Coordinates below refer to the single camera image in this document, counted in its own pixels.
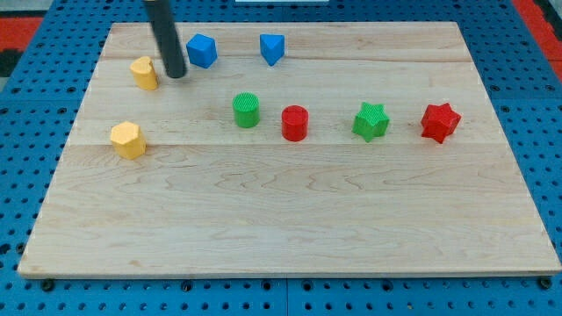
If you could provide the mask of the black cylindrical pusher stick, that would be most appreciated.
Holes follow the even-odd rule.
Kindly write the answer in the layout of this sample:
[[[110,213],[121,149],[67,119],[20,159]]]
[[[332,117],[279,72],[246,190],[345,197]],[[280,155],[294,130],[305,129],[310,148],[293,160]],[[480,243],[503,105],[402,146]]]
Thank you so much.
[[[143,0],[143,4],[166,75],[173,79],[184,77],[187,66],[169,0]]]

